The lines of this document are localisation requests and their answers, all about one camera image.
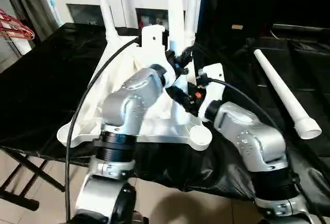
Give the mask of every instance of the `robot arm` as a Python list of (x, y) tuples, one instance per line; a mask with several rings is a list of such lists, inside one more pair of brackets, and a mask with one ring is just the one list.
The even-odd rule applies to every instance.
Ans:
[(144, 68), (104, 101), (102, 132), (94, 141), (96, 155), (76, 202), (72, 223), (131, 223), (136, 192), (127, 179), (143, 117), (166, 81), (159, 65)]
[(214, 128), (231, 141), (251, 174), (255, 204), (268, 220), (302, 215), (312, 223), (305, 200), (297, 191), (285, 155), (281, 133), (244, 108), (213, 101), (206, 111)]

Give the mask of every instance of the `white cabinet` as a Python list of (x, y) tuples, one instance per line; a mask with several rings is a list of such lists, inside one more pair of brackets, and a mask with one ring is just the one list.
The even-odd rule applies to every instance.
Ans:
[[(103, 25), (98, 0), (53, 0), (63, 23)], [(146, 24), (168, 26), (168, 0), (108, 0), (116, 27), (141, 28)], [(183, 0), (186, 10), (188, 0)], [(197, 29), (199, 8), (196, 11)]]
[[(53, 0), (63, 23), (104, 25), (99, 0)], [(121, 0), (108, 0), (116, 27), (125, 27)]]

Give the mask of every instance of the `black tablecloth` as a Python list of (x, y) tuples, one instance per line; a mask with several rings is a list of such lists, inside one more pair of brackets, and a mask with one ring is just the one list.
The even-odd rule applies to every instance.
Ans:
[[(132, 35), (132, 30), (120, 31), (128, 32)], [(64, 161), (65, 147), (57, 141), (56, 132), (71, 119), (105, 46), (103, 28), (65, 24), (0, 74), (0, 148)], [(222, 62), (226, 81), (249, 94), (271, 114), (290, 142), (294, 169), (304, 189), (322, 214), (330, 216), (327, 180), (330, 178), (330, 53), (317, 44), (266, 39), (255, 42), (252, 47), (262, 49), (269, 58), (321, 126), (321, 136), (308, 141), (297, 137), (291, 118), (250, 51), (236, 55), (230, 62), (196, 53), (195, 64)], [(255, 112), (263, 122), (268, 122), (236, 93), (226, 89), (224, 99)], [(251, 200), (254, 191), (240, 155), (229, 141), (212, 133), (209, 148), (202, 152), (188, 145), (137, 144), (136, 177), (182, 191), (197, 190)], [(72, 162), (87, 165), (92, 151), (92, 143), (71, 149)]]

